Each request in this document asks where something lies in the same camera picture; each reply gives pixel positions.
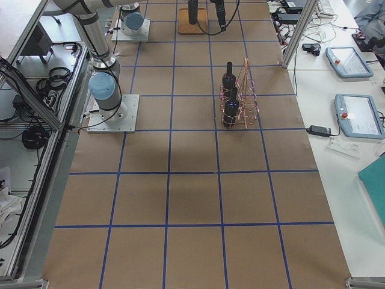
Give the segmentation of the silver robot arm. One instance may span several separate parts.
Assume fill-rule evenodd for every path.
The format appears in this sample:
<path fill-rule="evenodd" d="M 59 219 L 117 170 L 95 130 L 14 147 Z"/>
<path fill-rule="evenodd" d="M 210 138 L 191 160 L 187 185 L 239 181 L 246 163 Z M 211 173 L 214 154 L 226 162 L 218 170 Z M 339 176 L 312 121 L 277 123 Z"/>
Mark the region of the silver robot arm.
<path fill-rule="evenodd" d="M 124 4 L 125 1 L 55 1 L 63 13 L 74 17 L 76 29 L 91 54 L 91 64 L 96 72 L 110 71 L 117 78 L 120 65 L 107 44 L 99 23 L 97 10 Z"/>
<path fill-rule="evenodd" d="M 202 35 L 214 36 L 225 32 L 227 29 L 226 24 L 226 10 L 224 1 L 211 1 L 215 4 L 215 11 L 218 19 L 220 31 L 210 34 L 208 14 L 204 8 L 198 8 L 198 1 L 188 1 L 187 8 L 181 8 L 178 11 L 178 26 L 177 31 L 181 35 Z M 145 27 L 145 19 L 140 11 L 140 5 L 135 2 L 130 5 L 120 6 L 119 20 L 122 22 L 121 32 L 126 35 L 141 32 Z"/>

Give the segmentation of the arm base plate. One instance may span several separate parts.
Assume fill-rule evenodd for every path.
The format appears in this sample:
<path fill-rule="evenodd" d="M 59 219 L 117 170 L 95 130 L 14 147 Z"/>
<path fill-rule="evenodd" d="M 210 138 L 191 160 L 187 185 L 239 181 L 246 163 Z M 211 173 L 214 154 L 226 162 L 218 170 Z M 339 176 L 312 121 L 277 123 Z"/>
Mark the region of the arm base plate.
<path fill-rule="evenodd" d="M 135 132 L 139 103 L 139 95 L 123 95 L 117 110 L 104 111 L 100 110 L 97 102 L 94 101 L 93 109 L 97 110 L 97 113 L 91 114 L 87 125 L 87 132 Z"/>
<path fill-rule="evenodd" d="M 125 27 L 120 19 L 116 20 L 111 40 L 114 42 L 147 42 L 149 40 L 150 19 L 144 19 L 144 23 L 137 30 Z"/>

